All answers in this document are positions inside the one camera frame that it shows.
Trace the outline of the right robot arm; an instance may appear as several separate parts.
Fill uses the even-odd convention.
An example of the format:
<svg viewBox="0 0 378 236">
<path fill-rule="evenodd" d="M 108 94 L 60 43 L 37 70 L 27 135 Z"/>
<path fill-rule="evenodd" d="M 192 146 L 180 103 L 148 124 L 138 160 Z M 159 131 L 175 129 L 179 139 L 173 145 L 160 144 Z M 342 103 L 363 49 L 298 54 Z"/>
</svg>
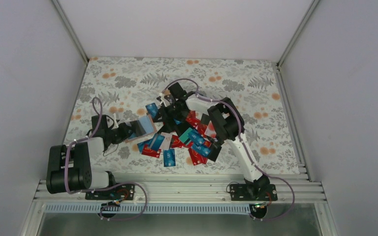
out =
<svg viewBox="0 0 378 236">
<path fill-rule="evenodd" d="M 240 162 L 243 171 L 247 194 L 252 200 L 259 200 L 267 194 L 270 187 L 269 176 L 256 166 L 253 153 L 247 144 L 244 120 L 230 98 L 221 100 L 201 95 L 199 91 L 185 91 L 175 80 L 165 88 L 170 92 L 171 100 L 162 103 L 156 122 L 163 122 L 161 132 L 175 132 L 183 142 L 189 139 L 189 133 L 195 128 L 186 119 L 191 111 L 198 112 L 210 122 L 216 136 L 210 137 L 208 153 L 204 155 L 216 161 L 224 143 L 229 143 Z"/>
</svg>

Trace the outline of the teal striped card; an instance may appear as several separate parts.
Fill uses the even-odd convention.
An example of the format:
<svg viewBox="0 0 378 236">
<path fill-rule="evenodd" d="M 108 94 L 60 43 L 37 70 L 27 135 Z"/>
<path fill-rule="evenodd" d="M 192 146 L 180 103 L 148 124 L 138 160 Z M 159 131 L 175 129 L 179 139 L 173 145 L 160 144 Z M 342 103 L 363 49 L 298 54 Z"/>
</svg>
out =
<svg viewBox="0 0 378 236">
<path fill-rule="evenodd" d="M 188 128 L 179 136 L 179 141 L 182 142 L 184 145 L 187 145 L 188 143 L 191 142 L 191 139 L 189 138 L 189 134 L 191 131 L 192 131 L 192 128 Z"/>
</svg>

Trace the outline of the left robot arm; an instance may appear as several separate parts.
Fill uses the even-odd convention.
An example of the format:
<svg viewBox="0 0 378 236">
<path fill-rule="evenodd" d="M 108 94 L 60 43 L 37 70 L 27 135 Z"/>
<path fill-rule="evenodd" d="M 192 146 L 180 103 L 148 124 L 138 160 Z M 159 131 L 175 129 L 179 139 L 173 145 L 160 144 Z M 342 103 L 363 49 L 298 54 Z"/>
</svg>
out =
<svg viewBox="0 0 378 236">
<path fill-rule="evenodd" d="M 93 116 L 92 129 L 82 139 L 70 145 L 52 146 L 46 175 L 49 193 L 69 193 L 98 191 L 105 199 L 117 194 L 113 174 L 110 171 L 96 171 L 91 158 L 107 151 L 112 144 L 120 144 L 136 131 L 131 123 L 108 125 L 108 116 Z"/>
</svg>

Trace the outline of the tan leather card holder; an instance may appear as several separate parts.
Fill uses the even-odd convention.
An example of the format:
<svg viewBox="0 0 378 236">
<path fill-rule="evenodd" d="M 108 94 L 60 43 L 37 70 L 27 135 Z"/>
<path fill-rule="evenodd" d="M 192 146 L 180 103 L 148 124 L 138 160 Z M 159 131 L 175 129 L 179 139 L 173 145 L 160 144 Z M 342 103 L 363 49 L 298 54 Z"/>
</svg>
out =
<svg viewBox="0 0 378 236">
<path fill-rule="evenodd" d="M 151 115 L 145 115 L 138 120 L 126 122 L 126 125 L 131 130 L 129 137 L 125 140 L 126 143 L 157 133 L 157 128 Z"/>
</svg>

